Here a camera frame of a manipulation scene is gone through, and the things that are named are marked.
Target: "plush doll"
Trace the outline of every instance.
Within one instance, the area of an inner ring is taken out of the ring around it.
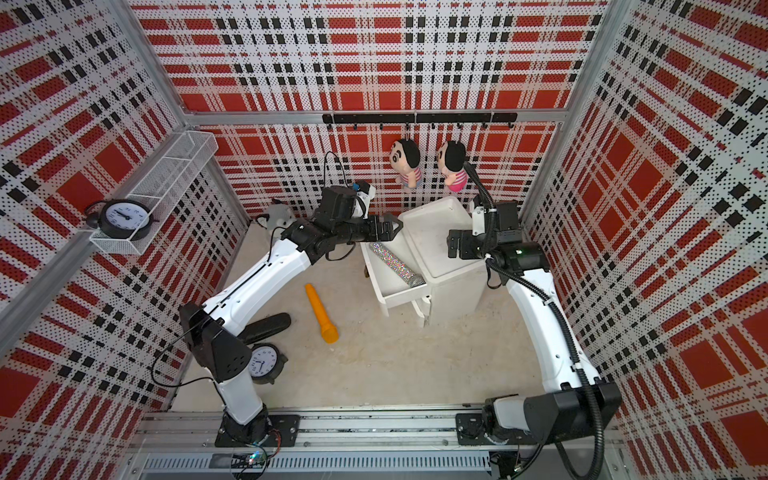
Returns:
[[[401,138],[392,144],[389,163],[400,174],[400,181],[408,188],[416,188],[422,184],[420,161],[419,147],[413,140]]]
[[[437,167],[445,177],[445,184],[451,192],[459,192],[467,184],[467,172],[464,171],[464,160],[467,148],[458,141],[446,141],[437,151]]]

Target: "clock face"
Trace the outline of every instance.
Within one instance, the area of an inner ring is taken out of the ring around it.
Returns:
[[[149,223],[149,212],[137,204],[120,202],[107,207],[107,222],[123,230],[138,230]]]
[[[271,346],[260,346],[251,354],[248,370],[251,376],[265,376],[276,364],[277,351]]]

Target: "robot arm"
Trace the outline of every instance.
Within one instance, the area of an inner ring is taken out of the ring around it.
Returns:
[[[386,242],[399,233],[402,222],[393,215],[368,215],[375,193],[362,181],[324,188],[311,220],[292,223],[267,255],[202,307],[181,307],[185,341],[214,378],[227,407],[224,428],[234,437],[252,443],[267,432],[266,409],[247,370],[250,349],[237,336],[272,295],[336,245]]]
[[[541,445],[554,443],[572,478],[595,480],[604,461],[604,425],[621,404],[619,389],[600,378],[578,345],[541,246],[522,239],[517,202],[496,204],[475,168],[469,162],[464,168],[480,194],[474,202],[472,230],[449,231],[449,257],[484,258],[488,278],[494,270],[502,284],[507,284],[533,340],[545,389],[544,395],[525,399],[487,400],[485,436],[492,442],[508,442],[522,430],[536,440],[539,450]],[[594,436],[592,463],[586,475],[579,475],[561,443],[588,435]]]

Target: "perforated panel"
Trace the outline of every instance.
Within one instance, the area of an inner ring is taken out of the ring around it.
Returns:
[[[237,474],[230,468],[232,455],[220,453],[149,455],[144,473],[213,473]],[[291,452],[270,460],[274,472],[490,472],[488,452]],[[253,467],[254,474],[261,467]]]
[[[144,255],[86,261],[0,362],[0,477],[111,477],[141,416],[170,403],[149,368],[179,306],[213,295],[242,234],[204,171]],[[187,354],[162,355],[162,382]]]
[[[1,309],[175,121],[105,2],[0,10]]]
[[[336,152],[348,179],[367,180],[377,188],[373,213],[398,214],[453,194],[437,168],[437,150],[447,140],[460,140],[480,178],[499,200],[522,202],[555,130],[554,124],[507,126],[464,124],[333,127],[323,125],[267,125],[204,127],[216,134],[216,159],[251,216],[276,198],[296,214],[311,215],[323,185],[323,158]],[[389,164],[392,143],[406,135],[421,151],[424,183],[405,188]],[[328,185],[342,184],[341,167],[328,156]],[[470,184],[458,192],[468,203],[477,194]]]
[[[649,478],[768,475],[767,16],[635,2],[528,225]]]
[[[607,4],[129,3],[191,111],[560,108]]]

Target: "metal rail base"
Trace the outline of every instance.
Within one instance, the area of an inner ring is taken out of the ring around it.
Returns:
[[[300,423],[294,446],[283,442],[268,472],[493,472],[492,452],[518,450],[517,442],[462,445],[458,427],[465,422],[469,425],[472,419],[473,423],[479,421],[480,406],[273,409],[270,414],[293,415]],[[231,467],[232,455],[250,454],[255,449],[218,448],[215,440],[221,417],[221,412],[147,414],[116,478],[140,480],[145,473],[237,474],[242,467]],[[520,445],[533,443],[519,440]],[[613,467],[606,473],[615,480],[635,480],[631,469],[624,467],[625,459],[614,454],[620,448],[618,431],[606,430],[606,440],[607,463]],[[592,439],[566,442],[565,447],[589,450]],[[272,453],[275,449],[267,445],[266,450]],[[257,476],[262,468],[247,468],[243,478]]]

